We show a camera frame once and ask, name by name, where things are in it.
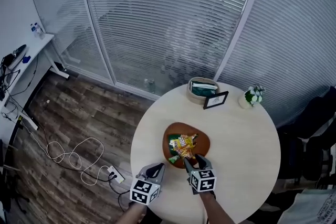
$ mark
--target chip bag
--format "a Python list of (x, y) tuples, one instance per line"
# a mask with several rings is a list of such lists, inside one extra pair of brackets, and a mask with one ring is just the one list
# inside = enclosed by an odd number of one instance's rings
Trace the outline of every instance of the chip bag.
[(188, 136), (185, 134), (170, 134), (168, 136), (169, 150), (173, 157), (169, 158), (171, 163), (175, 163), (180, 157), (182, 158), (195, 158), (192, 154), (192, 148), (196, 143), (193, 139), (197, 137), (197, 134)]

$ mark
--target photo frame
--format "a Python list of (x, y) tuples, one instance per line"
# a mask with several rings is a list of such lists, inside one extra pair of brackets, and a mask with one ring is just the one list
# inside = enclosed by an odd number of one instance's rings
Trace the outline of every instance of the photo frame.
[(225, 91), (225, 92), (214, 94), (212, 96), (208, 96), (205, 99), (203, 109), (209, 109), (209, 108), (213, 108), (215, 106), (224, 104), (228, 94), (229, 92)]

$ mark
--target white cable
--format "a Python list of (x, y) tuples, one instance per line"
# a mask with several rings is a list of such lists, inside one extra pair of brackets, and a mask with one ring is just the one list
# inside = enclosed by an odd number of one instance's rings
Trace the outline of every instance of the white cable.
[[(93, 165), (95, 165), (97, 161), (99, 161), (100, 157), (101, 157), (101, 156), (103, 155), (103, 153), (104, 153), (104, 145), (103, 145), (103, 143), (101, 143), (98, 139), (96, 139), (96, 138), (94, 138), (94, 137), (89, 137), (89, 138), (86, 138), (85, 140), (83, 140), (82, 142), (80, 142), (77, 146), (75, 146), (75, 148), (74, 148), (71, 152), (65, 152), (64, 148), (61, 146), (60, 143), (58, 143), (57, 141), (52, 141), (52, 142), (50, 142), (50, 143), (47, 145), (47, 150), (45, 150), (45, 149), (40, 145), (40, 143), (36, 140), (36, 138), (34, 137), (34, 135), (32, 134), (32, 132), (26, 127), (26, 125), (24, 124), (24, 122), (23, 122), (23, 121), (21, 121), (21, 122), (22, 122), (22, 125), (24, 126), (24, 128), (26, 128), (26, 130), (28, 131), (28, 133), (32, 136), (32, 138), (36, 141), (36, 143), (39, 145), (39, 147), (44, 151), (44, 153), (45, 153), (50, 159), (53, 159), (55, 163), (60, 163), (60, 162), (62, 162), (62, 161), (64, 160), (65, 155), (69, 154), (69, 164), (70, 164), (74, 169), (76, 169), (76, 170), (80, 170), (80, 169), (82, 168), (82, 164), (83, 164), (83, 162), (82, 162), (82, 159), (80, 158), (80, 156), (75, 152), (75, 149), (76, 149), (79, 145), (81, 145), (82, 143), (84, 143), (85, 141), (87, 141), (87, 140), (89, 140), (89, 139), (93, 139), (93, 140), (98, 141), (98, 142), (101, 144), (101, 146), (103, 147), (103, 151), (101, 152), (100, 156), (97, 158), (97, 160), (96, 160), (94, 163), (92, 163), (89, 167), (87, 167), (86, 169), (84, 169), (84, 170), (80, 173), (80, 179), (81, 179), (86, 185), (94, 186), (94, 185), (98, 182), (98, 178), (99, 178), (100, 171), (101, 171), (104, 167), (109, 168), (109, 167), (106, 166), (106, 165), (101, 166), (100, 169), (99, 169), (99, 171), (98, 171), (98, 175), (97, 175), (97, 178), (96, 178), (96, 182), (93, 183), (93, 184), (86, 183), (86, 182), (83, 180), (83, 177), (82, 177), (82, 176), (83, 176), (83, 173), (84, 173), (87, 169), (89, 169), (90, 167), (92, 167)], [(60, 148), (63, 150), (63, 153), (62, 153), (62, 154), (60, 154), (60, 155), (58, 155), (57, 157), (54, 157), (54, 158), (52, 158), (52, 157), (49, 155), (49, 153), (48, 153), (49, 145), (52, 144), (52, 143), (56, 143), (56, 144), (58, 144), (58, 145), (60, 146)], [(76, 154), (76, 155), (78, 156), (78, 159), (80, 160), (80, 166), (79, 166), (79, 167), (75, 167), (75, 166), (71, 163), (70, 158), (71, 158), (72, 154)], [(61, 159), (60, 161), (55, 161), (55, 160), (56, 160), (57, 158), (59, 158), (59, 157), (62, 157), (62, 159)]]

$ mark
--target table top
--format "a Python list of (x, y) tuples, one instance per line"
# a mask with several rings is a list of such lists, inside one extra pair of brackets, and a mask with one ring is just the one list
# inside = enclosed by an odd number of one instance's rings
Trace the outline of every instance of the table top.
[(187, 172), (169, 164), (163, 155), (166, 128), (183, 122), (206, 133), (211, 141), (206, 157), (217, 173), (217, 201), (239, 223), (252, 215), (267, 199), (280, 167), (280, 144), (276, 128), (260, 105), (244, 110), (238, 104), (243, 91), (218, 83), (228, 91), (223, 105), (203, 110), (190, 102), (186, 85), (160, 97), (141, 119), (132, 142), (133, 177), (148, 164), (164, 162), (162, 192), (149, 207), (162, 219), (174, 223), (201, 224), (206, 214), (201, 199), (192, 194)]
[[(30, 63), (35, 59), (35, 57), (41, 52), (41, 50), (53, 39), (54, 35), (51, 34), (46, 34), (44, 39), (39, 39), (38, 37), (34, 37), (33, 33), (31, 34), (31, 38), (28, 39), (27, 41), (25, 41), (28, 47), (28, 50), (26, 52), (26, 56), (30, 56), (30, 60), (28, 63), (22, 63), (22, 61), (15, 67), (15, 69), (13, 70), (13, 72), (17, 71), (17, 70), (21, 70), (20, 73), (18, 74), (17, 78), (16, 74), (14, 74), (12, 76), (12, 81), (13, 84), (9, 87), (8, 91), (11, 93), (12, 90), (14, 89), (16, 83), (19, 81), (20, 77), (23, 75), (23, 73), (25, 72), (25, 70), (27, 69), (27, 67), (30, 65)], [(6, 104), (7, 99), (9, 97), (8, 92), (5, 93), (5, 98), (0, 101), (0, 111), (3, 108), (3, 106)]]

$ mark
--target wooden floor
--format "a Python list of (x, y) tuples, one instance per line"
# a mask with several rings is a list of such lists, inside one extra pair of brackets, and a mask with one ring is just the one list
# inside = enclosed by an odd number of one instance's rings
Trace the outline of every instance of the wooden floor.
[[(113, 181), (116, 191), (122, 192), (129, 190), (132, 182), (130, 152), (133, 135), (151, 104), (152, 101), (81, 76), (71, 76), (66, 81), (50, 74), (32, 100), (28, 114), (42, 126), (33, 134), (44, 149), (47, 145), (45, 134), (49, 142), (58, 141), (66, 152), (71, 152), (88, 137), (100, 140), (104, 144), (104, 154), (88, 172), (97, 176), (102, 165), (114, 165), (125, 177), (122, 184)], [(18, 189), (30, 203), (22, 202), (27, 211), (25, 216), (14, 206), (8, 215), (9, 223), (103, 224), (114, 223), (121, 216), (118, 195), (108, 183), (84, 184), (79, 172), (66, 170), (49, 159), (25, 129), (18, 131), (14, 145), (19, 148), (14, 156), (15, 165), (21, 170)], [(101, 154), (102, 147), (97, 141), (88, 140), (76, 152), (86, 168)], [(50, 146), (51, 156), (61, 153), (58, 145)], [(70, 167), (68, 157), (61, 163), (66, 167)], [(75, 156), (71, 160), (79, 165)], [(99, 178), (108, 178), (106, 169)], [(83, 180), (90, 184), (95, 182), (86, 175)], [(128, 202), (128, 194), (125, 194), (121, 199), (122, 206), (127, 208)]]

